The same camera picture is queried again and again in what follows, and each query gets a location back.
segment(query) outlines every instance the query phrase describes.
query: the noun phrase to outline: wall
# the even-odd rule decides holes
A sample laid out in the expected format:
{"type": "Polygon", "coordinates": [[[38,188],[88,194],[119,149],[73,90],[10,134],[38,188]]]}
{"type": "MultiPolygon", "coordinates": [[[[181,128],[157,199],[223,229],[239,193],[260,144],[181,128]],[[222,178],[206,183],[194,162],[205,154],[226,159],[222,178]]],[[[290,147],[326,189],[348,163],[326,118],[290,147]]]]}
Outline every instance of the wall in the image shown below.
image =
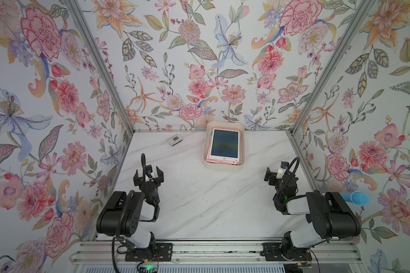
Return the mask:
{"type": "Polygon", "coordinates": [[[356,0],[78,1],[138,130],[289,129],[356,0]]]}
{"type": "Polygon", "coordinates": [[[67,272],[130,135],[66,6],[0,0],[0,272],[67,272]]]}
{"type": "Polygon", "coordinates": [[[324,191],[370,196],[350,205],[368,269],[409,273],[410,0],[377,1],[361,24],[296,139],[324,191]]]}

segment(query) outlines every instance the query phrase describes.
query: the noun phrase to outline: white tray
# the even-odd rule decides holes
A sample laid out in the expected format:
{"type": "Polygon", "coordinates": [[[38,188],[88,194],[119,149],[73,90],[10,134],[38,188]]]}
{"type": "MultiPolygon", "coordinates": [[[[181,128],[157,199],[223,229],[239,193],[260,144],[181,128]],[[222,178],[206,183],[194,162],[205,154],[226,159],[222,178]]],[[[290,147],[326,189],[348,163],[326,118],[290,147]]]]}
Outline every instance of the white tray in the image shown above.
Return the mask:
{"type": "Polygon", "coordinates": [[[245,153],[244,153],[244,126],[241,123],[235,122],[222,122],[222,121],[212,121],[209,122],[206,127],[206,136],[205,136],[205,143],[204,143],[204,150],[202,152],[202,162],[203,164],[210,169],[223,169],[228,171],[236,171],[243,167],[244,162],[246,161],[245,153]],[[210,145],[210,136],[213,132],[214,127],[221,127],[221,128],[232,128],[240,130],[240,165],[228,165],[228,164],[218,164],[218,163],[209,163],[205,161],[208,148],[210,145]]]}

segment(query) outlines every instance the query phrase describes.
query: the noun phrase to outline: marble tabletop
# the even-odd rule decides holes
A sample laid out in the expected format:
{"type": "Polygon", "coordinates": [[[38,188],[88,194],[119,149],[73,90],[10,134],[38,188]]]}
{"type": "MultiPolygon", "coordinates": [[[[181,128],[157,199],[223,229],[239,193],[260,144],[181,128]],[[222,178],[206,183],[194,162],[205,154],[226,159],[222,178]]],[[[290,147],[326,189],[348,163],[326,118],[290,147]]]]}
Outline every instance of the marble tabletop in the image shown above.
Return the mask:
{"type": "MultiPolygon", "coordinates": [[[[170,146],[174,132],[138,132],[133,135],[115,190],[137,190],[133,176],[146,163],[164,172],[158,188],[161,200],[156,222],[141,222],[158,239],[280,237],[306,224],[303,215],[282,215],[273,205],[275,190],[264,181],[281,161],[295,152],[283,131],[246,131],[246,162],[236,172],[208,169],[202,163],[205,132],[179,133],[184,140],[170,146]]],[[[311,191],[301,168],[299,194],[311,191]]]]}

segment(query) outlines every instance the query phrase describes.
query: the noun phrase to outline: mounting plate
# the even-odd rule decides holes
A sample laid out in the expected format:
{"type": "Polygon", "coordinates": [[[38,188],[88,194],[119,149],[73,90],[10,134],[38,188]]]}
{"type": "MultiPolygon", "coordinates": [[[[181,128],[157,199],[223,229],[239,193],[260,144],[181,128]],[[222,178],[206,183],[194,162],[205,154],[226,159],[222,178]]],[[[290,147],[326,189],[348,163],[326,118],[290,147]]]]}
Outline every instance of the mounting plate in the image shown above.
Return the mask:
{"type": "MultiPolygon", "coordinates": [[[[281,250],[279,246],[281,243],[263,243],[263,251],[260,253],[261,256],[266,258],[266,261],[286,261],[286,259],[281,256],[281,250]]],[[[307,259],[311,261],[311,254],[308,253],[295,253],[295,254],[287,254],[285,256],[287,259],[295,261],[302,261],[305,262],[307,259]]]]}
{"type": "MultiPolygon", "coordinates": [[[[170,262],[172,260],[172,249],[173,244],[171,243],[157,243],[155,253],[159,254],[160,262],[170,262]]],[[[143,257],[137,254],[133,249],[126,252],[125,261],[126,262],[141,262],[143,259],[148,257],[143,257]]]]}

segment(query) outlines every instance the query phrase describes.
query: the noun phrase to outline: black cable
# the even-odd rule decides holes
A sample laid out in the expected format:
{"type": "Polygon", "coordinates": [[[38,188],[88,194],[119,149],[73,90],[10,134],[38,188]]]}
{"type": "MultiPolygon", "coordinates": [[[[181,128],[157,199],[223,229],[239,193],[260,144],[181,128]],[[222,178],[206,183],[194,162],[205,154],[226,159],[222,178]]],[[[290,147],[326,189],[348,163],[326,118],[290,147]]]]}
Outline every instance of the black cable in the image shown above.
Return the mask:
{"type": "Polygon", "coordinates": [[[311,250],[310,248],[309,248],[308,250],[310,250],[310,251],[311,251],[311,253],[313,253],[313,255],[314,255],[314,258],[316,258],[316,262],[317,262],[317,268],[319,269],[319,273],[320,273],[320,266],[319,266],[319,260],[317,259],[317,257],[316,257],[316,254],[314,254],[313,250],[311,250]]]}

